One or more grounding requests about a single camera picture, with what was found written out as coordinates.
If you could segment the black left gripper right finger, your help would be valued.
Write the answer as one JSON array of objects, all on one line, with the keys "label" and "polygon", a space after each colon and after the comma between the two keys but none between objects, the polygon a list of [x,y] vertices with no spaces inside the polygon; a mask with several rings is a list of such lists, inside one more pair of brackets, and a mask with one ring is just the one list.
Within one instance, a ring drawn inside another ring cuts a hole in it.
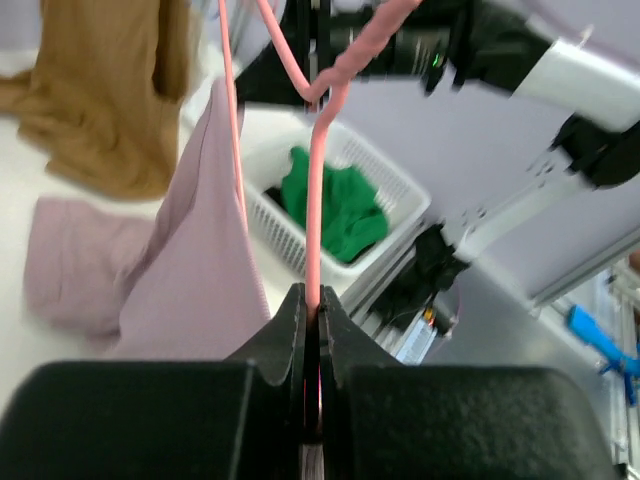
[{"label": "black left gripper right finger", "polygon": [[328,479],[616,479],[596,415],[541,367],[405,366],[324,288],[318,317]]}]

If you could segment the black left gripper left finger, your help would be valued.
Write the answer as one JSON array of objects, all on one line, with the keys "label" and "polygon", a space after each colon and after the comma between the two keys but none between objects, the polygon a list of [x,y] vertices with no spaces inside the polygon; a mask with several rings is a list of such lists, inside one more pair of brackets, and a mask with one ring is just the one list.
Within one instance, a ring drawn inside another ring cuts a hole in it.
[{"label": "black left gripper left finger", "polygon": [[304,288],[223,361],[58,361],[1,419],[5,479],[296,479]]}]

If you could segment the pink tank top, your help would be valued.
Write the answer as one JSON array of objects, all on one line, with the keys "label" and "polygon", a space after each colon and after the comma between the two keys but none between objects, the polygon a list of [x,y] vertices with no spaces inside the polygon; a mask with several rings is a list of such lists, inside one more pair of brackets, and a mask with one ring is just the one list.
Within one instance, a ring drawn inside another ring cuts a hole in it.
[{"label": "pink tank top", "polygon": [[37,201],[28,307],[57,327],[112,338],[111,358],[229,356],[270,318],[235,184],[217,79],[154,219],[77,199]]}]

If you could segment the green tank top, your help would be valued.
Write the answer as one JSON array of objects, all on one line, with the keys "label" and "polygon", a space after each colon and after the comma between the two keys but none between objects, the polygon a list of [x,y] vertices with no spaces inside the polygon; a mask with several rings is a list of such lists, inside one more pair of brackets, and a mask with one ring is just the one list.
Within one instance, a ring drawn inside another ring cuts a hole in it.
[{"label": "green tank top", "polygon": [[[301,146],[289,150],[291,169],[282,179],[282,210],[306,226],[310,155]],[[324,168],[321,246],[337,261],[351,264],[389,233],[389,223],[376,201],[377,190],[357,168]]]}]

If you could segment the pink hanger of pink top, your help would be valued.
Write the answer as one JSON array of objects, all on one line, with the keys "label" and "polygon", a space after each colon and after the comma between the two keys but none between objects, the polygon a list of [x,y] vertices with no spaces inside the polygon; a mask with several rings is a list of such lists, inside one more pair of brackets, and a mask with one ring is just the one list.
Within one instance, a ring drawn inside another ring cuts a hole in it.
[{"label": "pink hanger of pink top", "polygon": [[382,52],[391,36],[399,30],[420,3],[402,0],[385,2],[375,11],[372,19],[347,50],[337,57],[333,66],[322,70],[313,82],[308,82],[304,77],[269,3],[258,1],[256,5],[281,63],[302,99],[316,106],[321,96],[326,91],[330,92],[328,104],[314,124],[308,173],[305,300],[307,320],[313,321],[318,314],[321,293],[322,180],[325,141],[329,126],[344,106],[351,80]]}]

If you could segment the black tank top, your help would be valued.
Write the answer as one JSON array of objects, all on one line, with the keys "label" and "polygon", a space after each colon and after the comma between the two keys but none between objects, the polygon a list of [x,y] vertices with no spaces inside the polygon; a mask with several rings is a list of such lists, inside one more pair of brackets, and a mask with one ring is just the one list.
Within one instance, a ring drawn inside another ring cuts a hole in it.
[{"label": "black tank top", "polygon": [[273,186],[264,191],[264,194],[269,197],[280,208],[284,207],[281,196],[281,189]]}]

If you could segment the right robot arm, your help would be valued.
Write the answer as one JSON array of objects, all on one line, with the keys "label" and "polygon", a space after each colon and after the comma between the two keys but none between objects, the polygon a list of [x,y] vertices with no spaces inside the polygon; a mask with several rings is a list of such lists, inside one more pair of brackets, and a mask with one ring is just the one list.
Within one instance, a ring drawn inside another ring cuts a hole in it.
[{"label": "right robot arm", "polygon": [[355,69],[339,119],[431,197],[420,265],[548,303],[639,239],[639,66],[565,24],[635,1],[415,1]]}]

